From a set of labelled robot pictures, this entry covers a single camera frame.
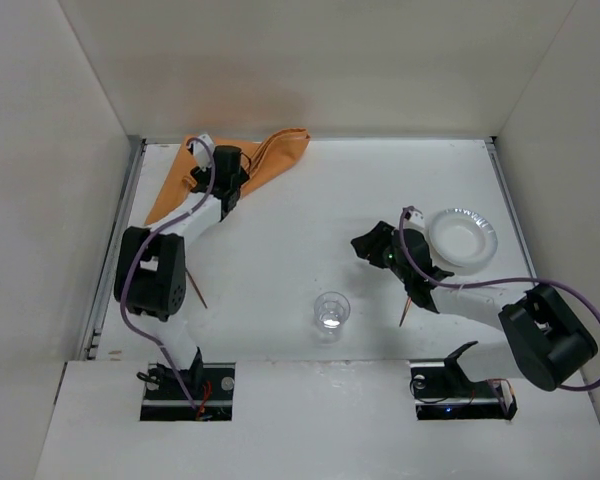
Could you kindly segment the orange cloth napkin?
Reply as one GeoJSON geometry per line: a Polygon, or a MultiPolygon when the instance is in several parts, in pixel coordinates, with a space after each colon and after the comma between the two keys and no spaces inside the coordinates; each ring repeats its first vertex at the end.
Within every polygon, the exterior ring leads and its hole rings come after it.
{"type": "MultiPolygon", "coordinates": [[[[196,157],[187,150],[187,142],[193,138],[187,136],[181,143],[169,173],[154,204],[146,217],[145,224],[161,221],[179,207],[196,181],[190,171],[197,166],[196,157]]],[[[262,142],[228,139],[215,136],[213,142],[219,145],[231,145],[242,150],[242,167],[249,180],[241,187],[241,197],[253,193],[256,189],[275,179],[294,167],[306,151],[311,136],[304,128],[280,130],[262,142]]]]}

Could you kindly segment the white round plate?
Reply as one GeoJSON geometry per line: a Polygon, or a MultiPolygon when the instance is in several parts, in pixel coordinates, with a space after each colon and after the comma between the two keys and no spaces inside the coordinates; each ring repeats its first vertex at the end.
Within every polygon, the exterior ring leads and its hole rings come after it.
{"type": "Polygon", "coordinates": [[[488,266],[499,245],[492,224],[481,214],[464,208],[435,214],[428,226],[428,237],[443,261],[469,273],[488,266]]]}

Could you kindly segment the clear plastic cup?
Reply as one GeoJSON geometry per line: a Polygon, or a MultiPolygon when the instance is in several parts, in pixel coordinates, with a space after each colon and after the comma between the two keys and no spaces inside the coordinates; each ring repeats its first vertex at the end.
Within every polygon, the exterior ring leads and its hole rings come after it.
{"type": "Polygon", "coordinates": [[[329,291],[317,297],[313,307],[316,335],[321,343],[337,342],[351,313],[349,300],[341,293],[329,291]]]}

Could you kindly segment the copper fork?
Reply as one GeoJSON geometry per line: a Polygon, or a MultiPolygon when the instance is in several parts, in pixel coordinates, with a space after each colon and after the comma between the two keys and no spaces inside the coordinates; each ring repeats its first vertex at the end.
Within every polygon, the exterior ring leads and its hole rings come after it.
{"type": "Polygon", "coordinates": [[[188,278],[189,282],[191,283],[191,286],[194,289],[194,291],[195,291],[198,299],[202,303],[203,307],[205,309],[208,309],[208,304],[207,304],[207,302],[206,302],[206,300],[205,300],[205,298],[204,298],[204,296],[203,296],[203,294],[202,294],[199,286],[197,285],[197,283],[196,283],[193,275],[191,274],[191,272],[188,269],[186,269],[186,275],[187,275],[187,278],[188,278]]]}

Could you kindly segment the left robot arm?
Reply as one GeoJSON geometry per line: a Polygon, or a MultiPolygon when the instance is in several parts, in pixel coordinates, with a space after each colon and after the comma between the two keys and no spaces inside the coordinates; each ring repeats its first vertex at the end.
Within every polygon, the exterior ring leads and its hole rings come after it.
{"type": "Polygon", "coordinates": [[[183,312],[186,252],[236,207],[249,174],[236,146],[194,138],[185,149],[201,162],[191,170],[193,185],[163,219],[124,231],[114,298],[126,327],[159,349],[166,361],[165,375],[193,389],[202,382],[203,361],[183,312]]]}

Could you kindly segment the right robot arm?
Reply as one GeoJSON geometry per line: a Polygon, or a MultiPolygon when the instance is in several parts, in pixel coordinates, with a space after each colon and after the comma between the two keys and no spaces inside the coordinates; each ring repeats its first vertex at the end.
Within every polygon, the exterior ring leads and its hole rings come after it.
{"type": "Polygon", "coordinates": [[[447,377],[456,384],[523,378],[551,392],[566,388],[567,380],[598,353],[592,334],[548,281],[462,285],[453,272],[435,265],[421,229],[384,221],[351,245],[359,259],[390,271],[417,307],[501,332],[495,344],[466,341],[442,358],[447,377]]]}

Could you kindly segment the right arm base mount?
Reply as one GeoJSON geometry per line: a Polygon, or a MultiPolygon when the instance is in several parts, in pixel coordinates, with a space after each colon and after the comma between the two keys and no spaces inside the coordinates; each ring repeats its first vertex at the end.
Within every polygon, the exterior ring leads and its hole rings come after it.
{"type": "Polygon", "coordinates": [[[443,361],[410,364],[409,390],[420,421],[504,420],[518,412],[508,380],[472,382],[443,361]]]}

